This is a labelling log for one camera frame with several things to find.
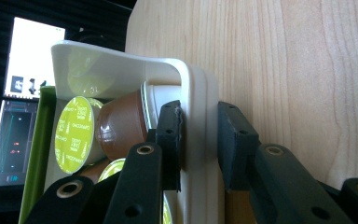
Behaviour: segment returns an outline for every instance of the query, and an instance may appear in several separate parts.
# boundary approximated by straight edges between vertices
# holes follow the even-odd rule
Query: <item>wood grain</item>
[[[263,143],[333,187],[358,176],[357,0],[138,0],[126,51],[211,71]]]

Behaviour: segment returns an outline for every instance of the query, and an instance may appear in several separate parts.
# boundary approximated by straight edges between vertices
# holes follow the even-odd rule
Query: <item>screen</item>
[[[14,19],[4,88],[6,98],[38,100],[40,87],[55,85],[50,49],[64,37],[63,28]]]
[[[3,101],[0,112],[0,186],[23,185],[37,102]]]

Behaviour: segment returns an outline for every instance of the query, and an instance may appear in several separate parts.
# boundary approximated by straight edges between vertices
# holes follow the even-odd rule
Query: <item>brown coffee capsule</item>
[[[84,166],[79,172],[75,173],[75,175],[82,175],[88,177],[94,182],[94,184],[98,183],[98,179],[100,178],[103,170],[109,165],[111,161],[107,158],[102,159],[94,164]]]
[[[127,157],[132,146],[147,137],[141,91],[113,100],[101,108],[95,135],[109,160]]]

